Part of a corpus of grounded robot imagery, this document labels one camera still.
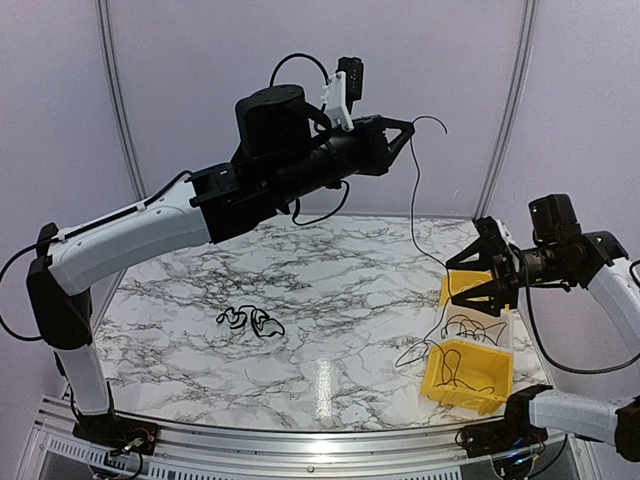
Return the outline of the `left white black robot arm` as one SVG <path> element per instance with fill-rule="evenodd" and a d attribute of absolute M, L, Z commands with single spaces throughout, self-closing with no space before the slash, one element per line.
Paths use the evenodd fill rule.
<path fill-rule="evenodd" d="M 26 287 L 38 337 L 70 385 L 77 437 L 116 445 L 156 430 L 115 412 L 90 326 L 92 285 L 166 253 L 236 238 L 278 214 L 297 217 L 303 196 L 346 188 L 352 175 L 386 174 L 415 128 L 381 115 L 354 117 L 363 79 L 359 58 L 341 58 L 324 77 L 320 106 L 301 86 L 271 81 L 237 102 L 240 142 L 230 161 L 183 171 L 99 219 L 41 228 Z"/>

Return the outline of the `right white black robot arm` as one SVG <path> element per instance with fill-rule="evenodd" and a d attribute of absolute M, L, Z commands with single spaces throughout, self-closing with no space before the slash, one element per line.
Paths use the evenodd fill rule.
<path fill-rule="evenodd" d="M 608 231 L 582 230 L 571 199 L 550 194 L 528 205 L 534 245 L 521 249 L 501 221 L 475 220 L 477 239 L 447 260 L 450 270 L 488 272 L 491 279 L 454 294 L 454 305 L 494 317 L 514 308 L 534 288 L 587 290 L 618 332 L 639 343 L 639 278 L 619 240 Z M 570 394 L 536 384 L 509 395 L 502 419 L 461 431 L 468 456 L 478 457 L 543 440 L 549 429 L 608 444 L 625 460 L 639 459 L 639 400 L 626 404 Z"/>

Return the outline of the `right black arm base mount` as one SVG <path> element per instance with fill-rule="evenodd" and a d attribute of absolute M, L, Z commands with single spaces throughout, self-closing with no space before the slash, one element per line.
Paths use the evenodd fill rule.
<path fill-rule="evenodd" d="M 455 443 L 469 458 L 494 455 L 529 446 L 541 446 L 548 439 L 544 428 L 530 427 L 523 431 L 505 419 L 463 426 L 455 436 Z"/>

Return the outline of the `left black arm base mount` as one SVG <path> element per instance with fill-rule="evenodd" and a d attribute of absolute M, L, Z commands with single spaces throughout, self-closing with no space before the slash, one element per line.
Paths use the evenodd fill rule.
<path fill-rule="evenodd" d="M 159 426 L 156 423 L 126 417 L 90 416 L 76 422 L 73 436 L 94 444 L 121 449 L 136 439 L 142 444 L 136 449 L 143 455 L 155 452 Z"/>

